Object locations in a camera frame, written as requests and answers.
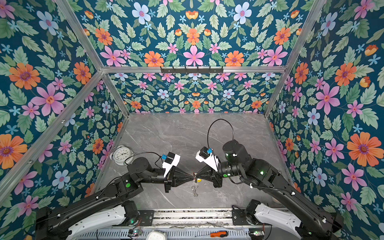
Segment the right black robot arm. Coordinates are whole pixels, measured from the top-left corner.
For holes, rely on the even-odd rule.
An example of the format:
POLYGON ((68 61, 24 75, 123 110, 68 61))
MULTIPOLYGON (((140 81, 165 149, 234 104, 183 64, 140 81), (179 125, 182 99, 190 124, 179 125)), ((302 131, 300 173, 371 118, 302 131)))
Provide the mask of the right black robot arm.
POLYGON ((293 184, 267 161, 252 158, 244 145, 231 140, 223 145, 225 161, 220 162, 212 149, 201 148, 196 160, 207 167, 196 176, 222 186, 224 178, 239 177, 242 184, 258 189, 279 201, 287 212, 268 207, 260 201, 251 201, 246 208, 249 218, 277 227, 301 240, 336 240, 343 229, 341 214, 329 213, 302 195, 293 184))

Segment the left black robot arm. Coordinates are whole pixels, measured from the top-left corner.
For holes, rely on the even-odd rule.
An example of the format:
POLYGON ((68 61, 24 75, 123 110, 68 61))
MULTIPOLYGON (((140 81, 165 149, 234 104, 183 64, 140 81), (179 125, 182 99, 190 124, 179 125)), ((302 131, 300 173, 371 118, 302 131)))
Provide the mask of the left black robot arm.
POLYGON ((140 213, 132 198, 143 192, 142 184, 163 184, 165 191, 192 181, 192 175, 172 166, 153 168, 140 157, 128 165, 128 172, 114 178, 104 189, 66 207, 44 207, 36 215, 37 240, 71 240, 95 229, 126 224, 136 226, 140 213))

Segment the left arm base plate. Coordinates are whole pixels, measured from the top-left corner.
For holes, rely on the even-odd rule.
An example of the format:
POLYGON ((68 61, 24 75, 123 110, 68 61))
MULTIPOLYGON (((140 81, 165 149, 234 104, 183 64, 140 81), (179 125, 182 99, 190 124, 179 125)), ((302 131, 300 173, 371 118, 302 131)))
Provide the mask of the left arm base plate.
POLYGON ((134 227, 150 227, 153 224, 155 211, 139 210, 131 220, 130 225, 134 227))

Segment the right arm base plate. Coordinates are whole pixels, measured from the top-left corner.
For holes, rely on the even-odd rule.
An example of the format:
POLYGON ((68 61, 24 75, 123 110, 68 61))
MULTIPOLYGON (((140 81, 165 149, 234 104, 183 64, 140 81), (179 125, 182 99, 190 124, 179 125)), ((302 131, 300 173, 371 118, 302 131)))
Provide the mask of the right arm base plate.
POLYGON ((232 209, 232 222, 234 226, 254 226, 256 222, 249 218, 245 211, 233 208, 232 209))

